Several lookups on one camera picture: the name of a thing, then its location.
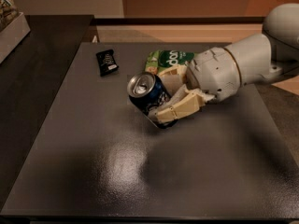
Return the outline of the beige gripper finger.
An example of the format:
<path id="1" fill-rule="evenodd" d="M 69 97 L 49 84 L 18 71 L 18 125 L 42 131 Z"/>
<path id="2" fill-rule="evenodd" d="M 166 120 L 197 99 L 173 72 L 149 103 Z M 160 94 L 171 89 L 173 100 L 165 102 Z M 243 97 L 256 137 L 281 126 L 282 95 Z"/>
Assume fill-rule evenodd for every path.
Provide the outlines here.
<path id="1" fill-rule="evenodd" d="M 213 94 L 204 93 L 199 88 L 189 90 L 186 85 L 183 85 L 168 102 L 151 109 L 149 119 L 158 124 L 182 119 L 196 113 L 214 98 Z"/>
<path id="2" fill-rule="evenodd" d="M 186 65 L 176 64 L 158 74 L 166 90 L 173 96 L 186 83 Z"/>

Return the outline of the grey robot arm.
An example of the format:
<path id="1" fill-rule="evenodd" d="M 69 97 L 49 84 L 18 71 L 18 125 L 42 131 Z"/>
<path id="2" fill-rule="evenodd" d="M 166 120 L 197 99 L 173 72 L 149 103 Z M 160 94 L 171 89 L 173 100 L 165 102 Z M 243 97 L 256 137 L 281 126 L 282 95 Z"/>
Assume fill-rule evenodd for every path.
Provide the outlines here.
<path id="1" fill-rule="evenodd" d="M 186 64 L 161 72 L 159 77 L 171 98 L 153 107 L 149 118 L 162 125 L 188 117 L 246 85 L 283 80 L 298 63 L 299 5 L 280 5 L 265 17 L 259 34 L 196 53 Z"/>

